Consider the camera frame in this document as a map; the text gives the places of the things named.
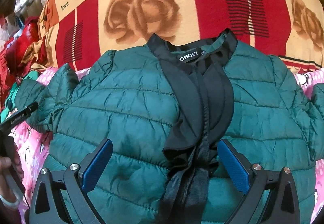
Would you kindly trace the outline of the person's left hand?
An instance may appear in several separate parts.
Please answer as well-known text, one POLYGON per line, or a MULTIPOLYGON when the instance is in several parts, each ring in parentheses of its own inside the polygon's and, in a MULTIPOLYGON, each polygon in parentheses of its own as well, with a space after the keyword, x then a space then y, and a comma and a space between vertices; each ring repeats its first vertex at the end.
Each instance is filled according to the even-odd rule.
POLYGON ((24 171, 17 150, 15 150, 12 159, 4 156, 1 157, 1 202, 7 210, 16 211, 20 202, 11 184, 9 169, 12 165, 16 168, 19 179, 22 180, 24 178, 24 171))

